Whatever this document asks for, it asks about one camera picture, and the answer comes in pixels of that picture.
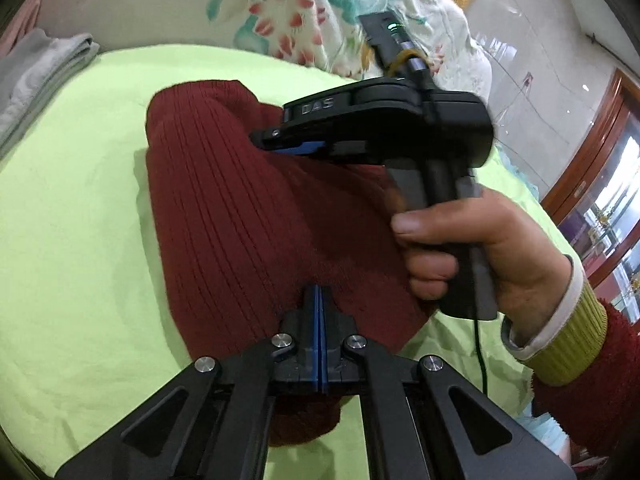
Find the red knitted sweater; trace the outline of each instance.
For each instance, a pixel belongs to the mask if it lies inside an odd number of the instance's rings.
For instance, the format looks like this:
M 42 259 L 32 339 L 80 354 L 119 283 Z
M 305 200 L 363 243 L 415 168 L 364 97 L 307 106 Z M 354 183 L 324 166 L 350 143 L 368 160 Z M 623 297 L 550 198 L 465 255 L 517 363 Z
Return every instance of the red knitted sweater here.
M 604 346 L 580 377 L 562 388 L 533 381 L 540 405 L 576 444 L 601 456 L 610 454 L 640 409 L 640 337 L 611 306 L 607 317 Z
M 276 333 L 319 283 L 362 334 L 397 352 L 430 312 L 409 290 L 384 173 L 255 148 L 249 133 L 281 116 L 237 81 L 181 84 L 149 105 L 149 190 L 178 330 L 193 358 L 225 358 Z M 272 444 L 337 424 L 337 399 L 308 400 L 276 407 Z

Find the tiled wall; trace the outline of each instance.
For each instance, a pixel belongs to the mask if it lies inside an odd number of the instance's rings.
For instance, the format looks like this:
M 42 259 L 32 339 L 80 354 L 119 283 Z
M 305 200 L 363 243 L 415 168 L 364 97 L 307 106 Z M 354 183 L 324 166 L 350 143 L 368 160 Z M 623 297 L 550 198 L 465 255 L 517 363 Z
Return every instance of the tiled wall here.
M 585 37 L 569 0 L 472 0 L 466 14 L 492 64 L 498 138 L 542 198 L 587 134 L 615 61 Z

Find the white shirt cuff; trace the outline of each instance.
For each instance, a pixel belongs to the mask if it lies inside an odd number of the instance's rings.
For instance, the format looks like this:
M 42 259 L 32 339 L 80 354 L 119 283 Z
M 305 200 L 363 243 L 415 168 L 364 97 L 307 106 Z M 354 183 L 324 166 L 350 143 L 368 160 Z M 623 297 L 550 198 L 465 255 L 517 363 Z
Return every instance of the white shirt cuff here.
M 514 334 L 511 321 L 505 317 L 502 322 L 502 342 L 511 355 L 513 355 L 518 361 L 527 361 L 538 352 L 545 349 L 567 324 L 567 321 L 569 321 L 569 318 L 574 313 L 578 300 L 580 300 L 580 294 L 585 280 L 582 263 L 580 260 L 576 260 L 571 256 L 565 256 L 571 261 L 571 280 L 569 281 L 569 286 L 567 287 L 558 308 L 556 308 L 553 316 L 551 316 L 551 319 L 540 333 L 524 347 L 519 347 L 513 342 Z

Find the yellow knit cuff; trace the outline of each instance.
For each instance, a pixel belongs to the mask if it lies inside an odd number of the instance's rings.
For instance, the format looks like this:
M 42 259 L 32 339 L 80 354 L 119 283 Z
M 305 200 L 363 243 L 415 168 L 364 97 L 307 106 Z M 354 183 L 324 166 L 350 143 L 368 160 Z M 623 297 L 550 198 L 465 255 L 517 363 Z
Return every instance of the yellow knit cuff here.
M 524 361 L 549 386 L 565 386 L 593 363 L 607 335 L 607 311 L 585 280 L 574 312 L 556 337 Z

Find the pink pillow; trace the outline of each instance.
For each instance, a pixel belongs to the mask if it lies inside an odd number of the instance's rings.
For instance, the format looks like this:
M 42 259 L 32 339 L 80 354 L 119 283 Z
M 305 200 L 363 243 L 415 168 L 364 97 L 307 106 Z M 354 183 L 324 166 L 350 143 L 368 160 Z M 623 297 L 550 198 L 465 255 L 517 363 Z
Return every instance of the pink pillow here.
M 0 57 L 6 56 L 35 27 L 41 0 L 25 0 L 0 37 Z

